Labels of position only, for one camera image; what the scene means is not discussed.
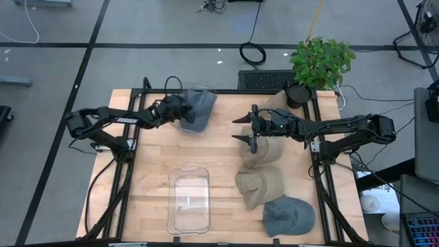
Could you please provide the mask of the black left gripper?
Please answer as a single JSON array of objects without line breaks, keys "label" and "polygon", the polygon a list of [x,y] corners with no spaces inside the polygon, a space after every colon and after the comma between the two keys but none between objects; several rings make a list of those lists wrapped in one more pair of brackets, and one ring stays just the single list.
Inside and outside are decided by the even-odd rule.
[{"label": "black left gripper", "polygon": [[183,96],[168,95],[156,100],[152,106],[154,124],[165,124],[181,119],[190,124],[195,121],[193,106]]}]

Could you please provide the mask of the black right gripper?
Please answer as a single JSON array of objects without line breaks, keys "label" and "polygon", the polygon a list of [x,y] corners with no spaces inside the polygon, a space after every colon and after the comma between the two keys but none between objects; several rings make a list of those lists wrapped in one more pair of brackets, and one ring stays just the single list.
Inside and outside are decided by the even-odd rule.
[{"label": "black right gripper", "polygon": [[[264,119],[260,112],[268,112],[270,119]],[[296,118],[283,109],[262,108],[252,105],[252,111],[244,117],[233,120],[234,124],[250,124],[253,135],[232,135],[233,138],[250,145],[252,154],[258,150],[257,137],[291,137],[296,127]]]}]

